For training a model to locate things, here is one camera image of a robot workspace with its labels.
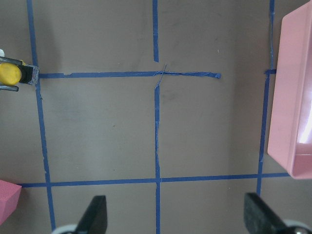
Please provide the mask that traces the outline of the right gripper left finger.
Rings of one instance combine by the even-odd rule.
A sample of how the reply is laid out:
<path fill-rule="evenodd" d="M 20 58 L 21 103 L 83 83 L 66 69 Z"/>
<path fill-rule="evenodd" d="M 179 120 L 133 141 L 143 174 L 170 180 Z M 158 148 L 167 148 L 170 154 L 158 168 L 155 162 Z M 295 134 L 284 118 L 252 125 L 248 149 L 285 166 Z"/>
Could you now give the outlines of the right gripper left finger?
<path fill-rule="evenodd" d="M 94 196 L 78 224 L 56 228 L 52 234 L 105 234 L 108 227 L 105 195 Z"/>

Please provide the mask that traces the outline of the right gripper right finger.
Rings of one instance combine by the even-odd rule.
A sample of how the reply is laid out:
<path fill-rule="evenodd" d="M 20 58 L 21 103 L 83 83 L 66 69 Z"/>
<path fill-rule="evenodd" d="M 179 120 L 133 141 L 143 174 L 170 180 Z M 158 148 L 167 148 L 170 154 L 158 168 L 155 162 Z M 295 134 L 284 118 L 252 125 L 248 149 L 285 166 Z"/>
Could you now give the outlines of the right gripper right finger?
<path fill-rule="evenodd" d="M 310 234 L 312 229 L 298 221 L 282 220 L 256 193 L 244 195 L 244 224 L 250 234 Z"/>

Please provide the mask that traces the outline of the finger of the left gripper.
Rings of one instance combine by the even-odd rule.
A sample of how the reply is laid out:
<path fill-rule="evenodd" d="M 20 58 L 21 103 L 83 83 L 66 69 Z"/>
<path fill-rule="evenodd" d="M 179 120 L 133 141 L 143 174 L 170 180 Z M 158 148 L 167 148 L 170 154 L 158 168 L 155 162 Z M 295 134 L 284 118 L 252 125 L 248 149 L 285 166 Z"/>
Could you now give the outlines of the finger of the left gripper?
<path fill-rule="evenodd" d="M 19 91 L 19 87 L 1 84 L 0 85 L 0 90 L 11 91 L 11 92 L 18 92 Z"/>
<path fill-rule="evenodd" d="M 7 58 L 5 56 L 5 52 L 2 49 L 0 49 L 0 61 L 1 62 L 11 63 L 11 64 L 14 64 L 14 65 L 20 65 L 20 66 L 24 65 L 22 60 L 13 59 L 13 58 Z"/>

